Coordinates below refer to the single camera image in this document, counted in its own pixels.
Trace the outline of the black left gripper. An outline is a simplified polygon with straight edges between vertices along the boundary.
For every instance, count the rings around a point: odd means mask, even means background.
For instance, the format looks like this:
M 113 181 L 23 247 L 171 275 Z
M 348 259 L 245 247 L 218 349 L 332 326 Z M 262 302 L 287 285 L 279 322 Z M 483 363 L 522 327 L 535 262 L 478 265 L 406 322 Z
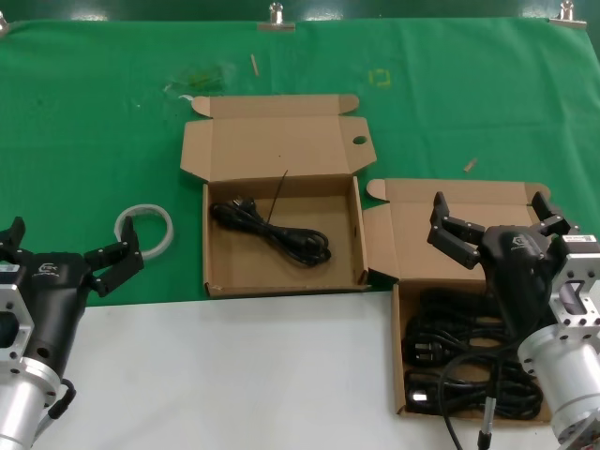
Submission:
M 82 256 L 28 252 L 21 248 L 24 234 L 22 217 L 1 231 L 1 262 L 19 267 L 14 275 L 2 273 L 1 282 L 16 284 L 33 320 L 23 355 L 62 376 L 91 289 L 105 297 L 143 270 L 138 235 L 133 219 L 126 217 L 121 241 Z

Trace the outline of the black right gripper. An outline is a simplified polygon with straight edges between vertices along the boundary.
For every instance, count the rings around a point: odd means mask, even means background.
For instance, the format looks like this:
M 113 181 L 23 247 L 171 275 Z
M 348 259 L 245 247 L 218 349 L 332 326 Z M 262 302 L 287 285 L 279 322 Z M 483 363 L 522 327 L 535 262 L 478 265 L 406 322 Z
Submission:
M 499 305 L 512 338 L 527 338 L 547 321 L 557 262 L 548 237 L 576 235 L 579 226 L 542 191 L 532 197 L 538 222 L 525 226 L 485 227 L 452 217 L 441 191 L 434 197 L 427 242 L 463 267 L 481 263 L 487 289 Z

